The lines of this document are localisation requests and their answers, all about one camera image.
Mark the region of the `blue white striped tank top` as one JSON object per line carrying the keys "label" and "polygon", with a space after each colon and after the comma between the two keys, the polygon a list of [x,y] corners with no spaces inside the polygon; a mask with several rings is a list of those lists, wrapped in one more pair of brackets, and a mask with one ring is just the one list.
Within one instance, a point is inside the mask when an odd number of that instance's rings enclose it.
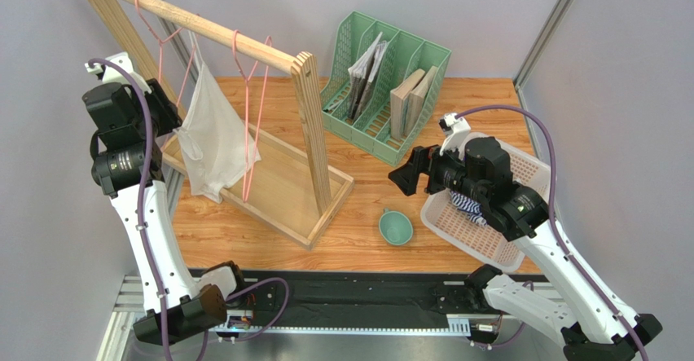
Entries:
{"label": "blue white striped tank top", "polygon": [[487,225],[487,221],[481,213],[481,205],[475,200],[458,192],[450,191],[450,202],[458,211],[462,212],[470,222],[481,227]]}

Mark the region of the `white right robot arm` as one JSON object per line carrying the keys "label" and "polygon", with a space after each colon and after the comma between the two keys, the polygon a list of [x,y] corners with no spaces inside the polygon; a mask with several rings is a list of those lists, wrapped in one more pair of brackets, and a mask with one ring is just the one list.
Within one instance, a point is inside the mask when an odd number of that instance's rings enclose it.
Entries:
{"label": "white right robot arm", "polygon": [[421,174],[428,176],[426,193],[457,192],[478,203],[487,225],[531,258],[564,300],[546,299],[485,264],[465,280],[473,308],[517,317],[561,346],[568,360],[632,360],[662,332],[656,316],[622,303],[592,271],[582,275],[578,251],[546,200],[514,181],[511,156],[495,138],[471,139],[463,151],[415,147],[389,179],[411,196]]}

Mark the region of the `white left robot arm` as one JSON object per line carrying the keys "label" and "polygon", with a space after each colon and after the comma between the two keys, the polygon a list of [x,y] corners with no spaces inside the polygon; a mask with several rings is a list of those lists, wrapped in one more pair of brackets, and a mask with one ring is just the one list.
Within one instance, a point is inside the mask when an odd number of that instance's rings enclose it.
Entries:
{"label": "white left robot arm", "polygon": [[179,128],[182,119],[160,84],[146,82],[143,111],[136,89],[103,83],[82,100],[97,126],[90,154],[92,178],[102,188],[126,229],[143,285],[145,315],[133,326],[141,342],[173,344],[227,320],[226,296],[237,287],[233,262],[196,280],[185,266],[175,238],[162,172],[162,153],[147,143],[146,124],[155,138]]}

